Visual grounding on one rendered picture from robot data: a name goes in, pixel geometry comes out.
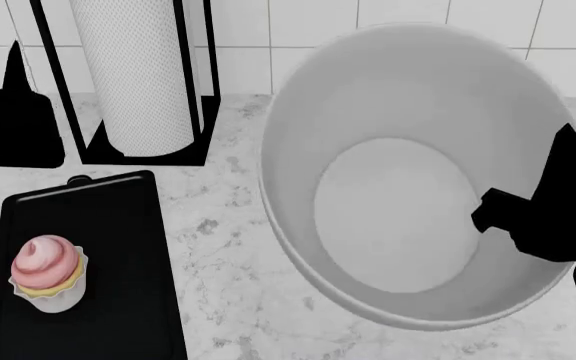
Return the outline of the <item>pink frosted cupcake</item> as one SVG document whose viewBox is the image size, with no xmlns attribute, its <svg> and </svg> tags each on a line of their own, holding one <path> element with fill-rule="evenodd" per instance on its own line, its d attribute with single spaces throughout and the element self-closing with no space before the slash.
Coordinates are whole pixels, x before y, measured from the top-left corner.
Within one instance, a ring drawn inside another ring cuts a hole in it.
<svg viewBox="0 0 576 360">
<path fill-rule="evenodd" d="M 36 236 L 14 257 L 8 283 L 14 296 L 46 314 L 58 314 L 82 300 L 87 265 L 82 247 L 61 236 Z"/>
</svg>

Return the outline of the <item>white mixing bowl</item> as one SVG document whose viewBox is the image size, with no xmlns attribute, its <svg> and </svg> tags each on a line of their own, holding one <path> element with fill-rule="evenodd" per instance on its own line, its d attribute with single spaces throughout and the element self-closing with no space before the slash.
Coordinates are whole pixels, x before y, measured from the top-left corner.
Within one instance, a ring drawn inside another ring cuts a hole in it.
<svg viewBox="0 0 576 360">
<path fill-rule="evenodd" d="M 269 108 L 259 187 L 287 257 L 328 299 L 401 329 L 490 323 L 573 262 L 523 254 L 471 215 L 490 188 L 532 197 L 573 117 L 536 69 L 437 24 L 388 24 L 315 50 Z"/>
</svg>

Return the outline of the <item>black countertop appliance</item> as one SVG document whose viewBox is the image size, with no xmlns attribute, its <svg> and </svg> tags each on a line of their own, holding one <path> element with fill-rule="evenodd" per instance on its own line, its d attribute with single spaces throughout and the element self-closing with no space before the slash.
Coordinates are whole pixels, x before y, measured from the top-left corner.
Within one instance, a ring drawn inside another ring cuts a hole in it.
<svg viewBox="0 0 576 360">
<path fill-rule="evenodd" d="M 61 167 L 65 149 L 50 99 L 31 89 L 14 42 L 0 88 L 0 167 Z"/>
</svg>

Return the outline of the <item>black baking tray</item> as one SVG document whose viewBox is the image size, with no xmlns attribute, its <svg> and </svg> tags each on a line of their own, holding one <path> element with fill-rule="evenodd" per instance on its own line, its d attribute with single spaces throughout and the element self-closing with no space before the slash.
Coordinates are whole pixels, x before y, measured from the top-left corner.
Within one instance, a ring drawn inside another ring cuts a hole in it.
<svg viewBox="0 0 576 360">
<path fill-rule="evenodd" d="M 22 245 L 44 235 L 68 239 L 88 258 L 82 298 L 56 314 L 9 281 Z M 74 176 L 4 200 L 0 360 L 187 360 L 152 172 Z"/>
</svg>

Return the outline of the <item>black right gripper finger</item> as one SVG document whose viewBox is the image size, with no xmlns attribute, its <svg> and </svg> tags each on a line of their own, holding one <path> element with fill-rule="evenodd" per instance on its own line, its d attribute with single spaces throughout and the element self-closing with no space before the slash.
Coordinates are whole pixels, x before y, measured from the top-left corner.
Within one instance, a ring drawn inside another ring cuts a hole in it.
<svg viewBox="0 0 576 360">
<path fill-rule="evenodd" d="M 576 131 L 555 134 L 541 179 L 529 199 L 490 188 L 471 215 L 483 233 L 509 233 L 523 254 L 555 263 L 576 261 Z"/>
</svg>

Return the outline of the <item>white paper towel roll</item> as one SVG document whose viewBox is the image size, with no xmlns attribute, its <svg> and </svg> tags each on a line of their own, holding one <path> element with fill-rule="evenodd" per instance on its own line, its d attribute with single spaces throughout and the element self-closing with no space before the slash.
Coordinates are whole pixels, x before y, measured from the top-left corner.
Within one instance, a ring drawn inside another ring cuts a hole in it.
<svg viewBox="0 0 576 360">
<path fill-rule="evenodd" d="M 173 0 L 69 0 L 111 146 L 126 157 L 178 152 L 200 118 Z"/>
</svg>

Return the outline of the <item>black paper towel holder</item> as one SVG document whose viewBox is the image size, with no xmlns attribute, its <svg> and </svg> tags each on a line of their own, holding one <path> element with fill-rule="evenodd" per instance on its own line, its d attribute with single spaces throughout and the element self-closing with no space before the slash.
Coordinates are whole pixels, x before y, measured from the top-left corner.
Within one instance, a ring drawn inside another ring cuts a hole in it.
<svg viewBox="0 0 576 360">
<path fill-rule="evenodd" d="M 202 167 L 207 154 L 221 103 L 218 65 L 210 0 L 203 0 L 205 27 L 207 32 L 210 60 L 212 95 L 200 94 L 200 83 L 186 75 L 184 81 L 187 94 L 195 99 L 189 101 L 190 120 L 194 142 L 184 149 L 169 155 L 156 157 L 126 157 L 109 143 L 105 125 L 99 125 L 90 143 L 84 142 L 77 115 L 71 101 L 71 95 L 65 80 L 59 56 L 51 36 L 41 0 L 29 0 L 43 47 L 55 80 L 62 105 L 69 123 L 79 158 L 83 164 L 126 165 L 126 166 L 173 166 Z"/>
</svg>

